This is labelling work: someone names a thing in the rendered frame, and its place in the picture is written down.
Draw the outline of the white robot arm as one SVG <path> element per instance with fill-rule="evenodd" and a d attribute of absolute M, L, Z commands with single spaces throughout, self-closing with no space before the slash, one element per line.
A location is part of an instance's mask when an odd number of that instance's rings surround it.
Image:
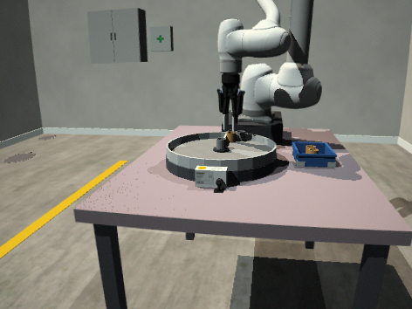
<path fill-rule="evenodd" d="M 322 86 L 308 65 L 313 0 L 292 0 L 289 33 L 280 26 L 280 13 L 273 0 L 256 0 L 266 15 L 252 30 L 238 19 L 220 24 L 218 53 L 220 72 L 242 72 L 242 58 L 271 58 L 286 53 L 278 75 L 266 64 L 245 69 L 241 90 L 243 112 L 238 121 L 272 123 L 271 106 L 300 109 L 319 102 Z M 280 27 L 280 28 L 279 28 Z"/>

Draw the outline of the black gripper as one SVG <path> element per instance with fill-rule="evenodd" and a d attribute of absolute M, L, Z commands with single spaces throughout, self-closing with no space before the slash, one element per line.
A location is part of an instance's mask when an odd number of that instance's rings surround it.
<path fill-rule="evenodd" d="M 229 129 L 229 105 L 232 105 L 232 131 L 237 131 L 238 115 L 242 114 L 245 91 L 239 87 L 240 75 L 222 74 L 223 86 L 217 89 L 219 112 L 223 113 L 223 130 Z M 231 84 L 224 84 L 231 83 Z M 221 109 L 222 107 L 222 109 Z"/>

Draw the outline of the blue crate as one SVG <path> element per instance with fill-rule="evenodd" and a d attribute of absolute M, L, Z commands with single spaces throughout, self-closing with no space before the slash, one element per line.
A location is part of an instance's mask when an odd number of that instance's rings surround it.
<path fill-rule="evenodd" d="M 306 154 L 306 146 L 313 145 L 318 154 Z M 292 142 L 292 155 L 297 167 L 335 168 L 337 155 L 326 142 Z"/>

